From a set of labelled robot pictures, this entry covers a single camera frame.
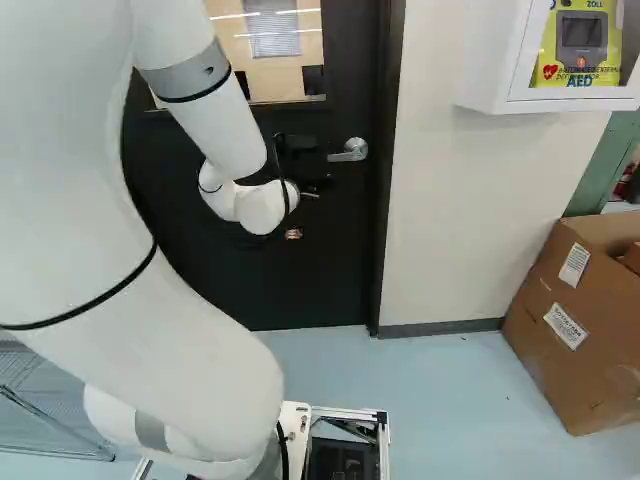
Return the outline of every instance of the metal grate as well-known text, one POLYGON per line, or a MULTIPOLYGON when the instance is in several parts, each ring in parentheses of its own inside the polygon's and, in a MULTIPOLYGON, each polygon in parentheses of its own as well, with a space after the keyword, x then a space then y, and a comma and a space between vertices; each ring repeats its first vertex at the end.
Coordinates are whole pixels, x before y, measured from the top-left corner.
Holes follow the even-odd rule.
POLYGON ((36 353, 0 341, 0 450, 112 461, 111 445, 84 412, 82 390, 36 353))

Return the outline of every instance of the red heart logo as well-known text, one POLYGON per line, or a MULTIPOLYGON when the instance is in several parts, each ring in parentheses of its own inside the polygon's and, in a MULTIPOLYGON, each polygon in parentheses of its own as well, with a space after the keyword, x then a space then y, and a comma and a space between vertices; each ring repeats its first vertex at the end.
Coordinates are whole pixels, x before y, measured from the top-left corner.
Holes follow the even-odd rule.
POLYGON ((553 77, 557 71, 558 71, 557 65, 545 65, 544 68, 542 69, 542 73, 544 74, 544 78, 546 80, 549 80, 551 77, 553 77))

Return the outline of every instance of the door handle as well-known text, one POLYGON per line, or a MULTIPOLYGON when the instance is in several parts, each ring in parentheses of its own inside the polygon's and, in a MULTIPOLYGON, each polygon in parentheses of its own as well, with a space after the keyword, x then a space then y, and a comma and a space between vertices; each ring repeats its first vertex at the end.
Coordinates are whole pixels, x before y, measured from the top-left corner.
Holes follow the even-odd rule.
POLYGON ((361 162, 369 154, 369 144, 360 137, 353 137, 344 144, 343 153, 327 155, 329 163, 337 162, 361 162))

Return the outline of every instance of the cardboard box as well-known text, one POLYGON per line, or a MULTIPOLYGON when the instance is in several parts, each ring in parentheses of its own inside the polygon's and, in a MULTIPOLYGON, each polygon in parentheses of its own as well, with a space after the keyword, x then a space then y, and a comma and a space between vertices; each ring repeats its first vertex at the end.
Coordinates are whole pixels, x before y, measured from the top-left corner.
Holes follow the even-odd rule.
POLYGON ((507 341, 567 431, 640 420, 640 276, 616 257, 640 212, 559 220, 514 299, 507 341))
POLYGON ((640 275, 640 242, 632 243, 622 257, 622 264, 636 275, 640 275))

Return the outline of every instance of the defibrillator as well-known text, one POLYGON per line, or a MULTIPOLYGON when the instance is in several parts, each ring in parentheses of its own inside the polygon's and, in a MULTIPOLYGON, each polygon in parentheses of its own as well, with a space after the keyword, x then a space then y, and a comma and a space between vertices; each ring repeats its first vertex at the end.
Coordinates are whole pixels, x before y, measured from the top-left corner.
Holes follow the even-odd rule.
POLYGON ((618 86, 624 0, 552 0, 531 87, 618 86))

